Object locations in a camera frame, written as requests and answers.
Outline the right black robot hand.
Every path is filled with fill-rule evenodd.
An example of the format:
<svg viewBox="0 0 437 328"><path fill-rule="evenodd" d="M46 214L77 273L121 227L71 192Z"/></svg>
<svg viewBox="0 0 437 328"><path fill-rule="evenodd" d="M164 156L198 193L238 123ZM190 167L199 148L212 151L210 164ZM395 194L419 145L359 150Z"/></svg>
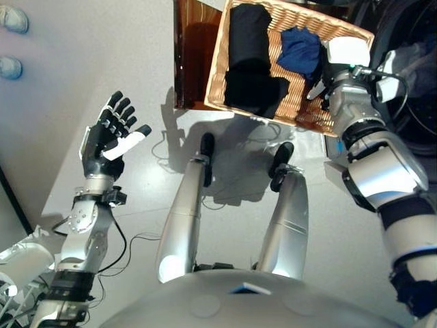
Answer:
<svg viewBox="0 0 437 328"><path fill-rule="evenodd" d="M368 66L370 51L367 42L352 36L339 36L322 41L320 78L309 90L306 98L313 100L329 90L342 72L355 66Z"/></svg>

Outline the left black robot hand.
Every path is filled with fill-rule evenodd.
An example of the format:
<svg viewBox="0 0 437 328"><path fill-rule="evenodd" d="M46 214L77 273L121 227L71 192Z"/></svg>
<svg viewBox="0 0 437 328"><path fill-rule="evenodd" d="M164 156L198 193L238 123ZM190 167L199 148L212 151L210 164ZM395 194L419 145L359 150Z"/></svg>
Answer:
<svg viewBox="0 0 437 328"><path fill-rule="evenodd" d="M151 132L144 124L136 129L135 108L121 91L113 93L93 126L85 130L79 158L86 178L109 176L117 180L124 171L123 156Z"/></svg>

